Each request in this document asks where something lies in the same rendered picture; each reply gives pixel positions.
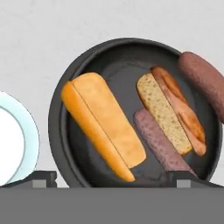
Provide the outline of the golden yellow bun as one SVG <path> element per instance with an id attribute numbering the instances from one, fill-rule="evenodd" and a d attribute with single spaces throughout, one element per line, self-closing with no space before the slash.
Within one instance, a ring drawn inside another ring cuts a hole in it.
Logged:
<path id="1" fill-rule="evenodd" d="M 64 85 L 61 100 L 111 170 L 133 182 L 130 169 L 146 153 L 106 81 L 98 73 L 84 73 Z"/>

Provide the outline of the purple-brown sausage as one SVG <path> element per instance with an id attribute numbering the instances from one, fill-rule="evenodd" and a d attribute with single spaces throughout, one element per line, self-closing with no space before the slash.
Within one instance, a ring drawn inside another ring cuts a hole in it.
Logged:
<path id="1" fill-rule="evenodd" d="M 167 172 L 190 172 L 196 176 L 196 173 L 179 155 L 149 111 L 139 109 L 134 114 L 133 122 L 157 161 Z"/>

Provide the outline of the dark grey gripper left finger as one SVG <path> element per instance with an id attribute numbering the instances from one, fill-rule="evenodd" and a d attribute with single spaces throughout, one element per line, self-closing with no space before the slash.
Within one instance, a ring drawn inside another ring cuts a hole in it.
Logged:
<path id="1" fill-rule="evenodd" d="M 34 171 L 25 179 L 4 185 L 3 188 L 56 188 L 56 171 Z"/>

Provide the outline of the reddish-brown sausage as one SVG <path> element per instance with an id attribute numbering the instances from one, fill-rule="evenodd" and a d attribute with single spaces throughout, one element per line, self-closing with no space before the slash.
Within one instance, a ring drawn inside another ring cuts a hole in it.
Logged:
<path id="1" fill-rule="evenodd" d="M 205 95 L 224 124 L 224 76 L 193 52 L 180 55 L 178 68 Z"/>

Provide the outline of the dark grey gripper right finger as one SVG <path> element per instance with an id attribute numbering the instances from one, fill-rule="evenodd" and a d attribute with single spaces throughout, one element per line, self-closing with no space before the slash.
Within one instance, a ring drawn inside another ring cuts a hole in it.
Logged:
<path id="1" fill-rule="evenodd" d="M 222 188 L 222 185 L 197 178 L 189 171 L 169 171 L 169 180 L 176 188 Z"/>

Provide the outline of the white plate with blue rim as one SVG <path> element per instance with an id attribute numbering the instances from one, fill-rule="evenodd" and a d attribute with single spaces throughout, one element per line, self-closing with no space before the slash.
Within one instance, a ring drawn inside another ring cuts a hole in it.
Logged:
<path id="1" fill-rule="evenodd" d="M 0 186 L 25 179 L 39 157 L 39 132 L 27 108 L 0 91 Z"/>

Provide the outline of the brown speckled bun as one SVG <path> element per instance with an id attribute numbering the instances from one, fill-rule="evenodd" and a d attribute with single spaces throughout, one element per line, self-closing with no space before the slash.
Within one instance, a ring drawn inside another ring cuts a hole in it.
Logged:
<path id="1" fill-rule="evenodd" d="M 161 66 L 154 66 L 136 82 L 145 108 L 171 141 L 179 154 L 194 150 L 204 156 L 207 151 L 205 131 L 173 76 Z"/>

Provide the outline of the dark grey round bowl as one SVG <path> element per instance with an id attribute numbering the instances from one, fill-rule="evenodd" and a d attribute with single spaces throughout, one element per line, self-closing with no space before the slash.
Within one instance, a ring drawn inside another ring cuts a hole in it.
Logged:
<path id="1" fill-rule="evenodd" d="M 127 118 L 132 121 L 141 103 L 136 82 L 151 67 L 170 72 L 199 118 L 206 132 L 206 155 L 189 152 L 185 161 L 200 179 L 209 180 L 216 169 L 222 142 L 222 125 L 205 96 L 178 70 L 180 52 L 151 40 L 118 38 L 96 45 L 84 52 L 64 72 L 56 87 L 48 116 L 52 155 L 59 172 L 71 187 L 156 187 L 167 180 L 165 170 L 146 148 L 147 159 L 132 169 L 136 180 L 125 183 L 108 168 L 60 99 L 67 81 L 80 74 L 96 72 L 108 83 Z"/>

